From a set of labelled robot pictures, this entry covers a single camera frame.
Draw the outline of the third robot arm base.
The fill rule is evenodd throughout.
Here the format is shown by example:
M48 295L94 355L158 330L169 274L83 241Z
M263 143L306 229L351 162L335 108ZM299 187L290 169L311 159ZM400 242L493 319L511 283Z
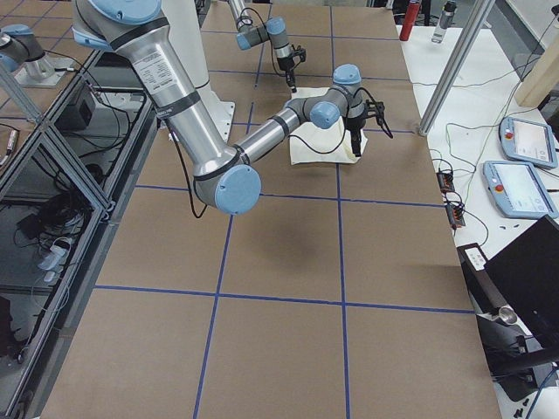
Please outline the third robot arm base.
M1 29L1 65L23 87L53 88L66 73L58 71L51 58L25 24L10 24Z

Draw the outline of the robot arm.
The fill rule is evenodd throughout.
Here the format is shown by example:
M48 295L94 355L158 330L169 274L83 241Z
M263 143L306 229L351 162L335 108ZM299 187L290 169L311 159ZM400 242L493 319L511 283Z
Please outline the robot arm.
M282 17L270 17L264 21L253 8L244 1L227 1L238 31L238 47L249 50L253 46L269 42L273 55L273 69L284 77L292 93L297 92L295 69L306 61L307 52L300 45L289 42L286 24Z
M337 67L321 96L289 100L260 128L229 144L224 125L234 106L210 89L196 9L191 1L76 1L73 33L81 45L126 58L159 119L193 164L193 189L205 204L243 214L259 199L261 180L252 164L299 126L321 129L342 122L355 155L369 116L355 65Z

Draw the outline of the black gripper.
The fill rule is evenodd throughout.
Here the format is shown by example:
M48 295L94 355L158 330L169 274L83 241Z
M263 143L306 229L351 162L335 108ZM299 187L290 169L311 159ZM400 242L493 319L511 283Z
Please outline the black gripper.
M286 83L292 93L297 92L296 78L294 75L294 68L296 66L293 57L288 56L284 58L277 58L277 63L280 70L286 74Z
M347 129L350 132L351 150L355 158L362 156L362 129L366 125L363 117L347 118Z

